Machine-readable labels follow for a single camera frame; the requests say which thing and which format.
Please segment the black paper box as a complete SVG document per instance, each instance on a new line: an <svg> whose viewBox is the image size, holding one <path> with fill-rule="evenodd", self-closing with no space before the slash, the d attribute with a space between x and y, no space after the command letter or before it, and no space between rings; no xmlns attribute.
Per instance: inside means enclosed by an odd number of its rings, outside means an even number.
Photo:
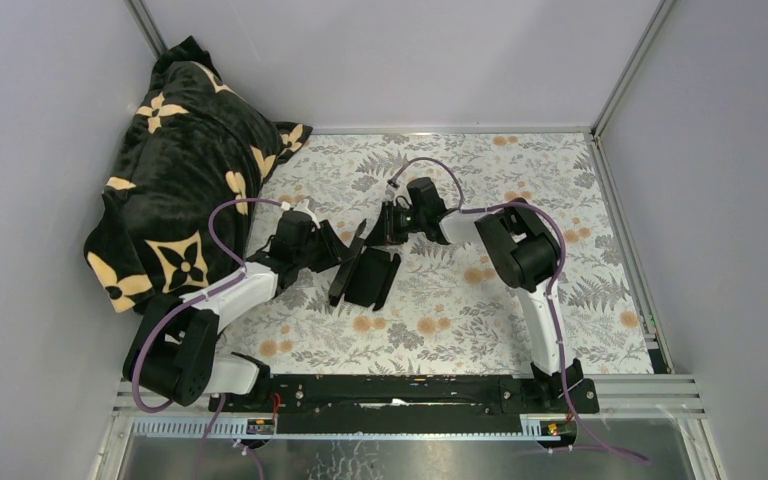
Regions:
<svg viewBox="0 0 768 480"><path fill-rule="evenodd" d="M366 245L362 221L354 238L341 257L339 269L328 290L328 303L337 307L341 301L371 307L380 311L389 296L401 257L397 253L378 250Z"/></svg>

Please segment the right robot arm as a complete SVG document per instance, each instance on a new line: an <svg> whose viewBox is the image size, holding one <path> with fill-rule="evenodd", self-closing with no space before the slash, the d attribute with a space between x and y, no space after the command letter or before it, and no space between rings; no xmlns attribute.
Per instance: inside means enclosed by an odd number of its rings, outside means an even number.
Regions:
<svg viewBox="0 0 768 480"><path fill-rule="evenodd" d="M367 244L400 245L414 233L440 245L481 244L497 276L519 300L531 336L531 368L537 380L535 402L557 412L573 398L580 365L566 346L558 308L557 283L566 250L557 225L524 199L474 208L449 208L434 182L423 177L408 184L409 200L382 203Z"/></svg>

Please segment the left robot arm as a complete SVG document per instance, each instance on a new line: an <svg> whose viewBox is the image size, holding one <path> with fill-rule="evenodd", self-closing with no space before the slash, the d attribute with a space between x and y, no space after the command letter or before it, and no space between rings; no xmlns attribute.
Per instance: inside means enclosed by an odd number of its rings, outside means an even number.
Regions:
<svg viewBox="0 0 768 480"><path fill-rule="evenodd" d="M283 293L301 271L351 264L362 245L360 236L346 243L328 221L290 210L268 242L233 273L182 297L153 298L123 364L137 406L154 412L141 397L148 391L167 405L189 406L203 395L231 394L245 410L264 407L271 388L268 366L245 354L217 354L222 331Z"/></svg>

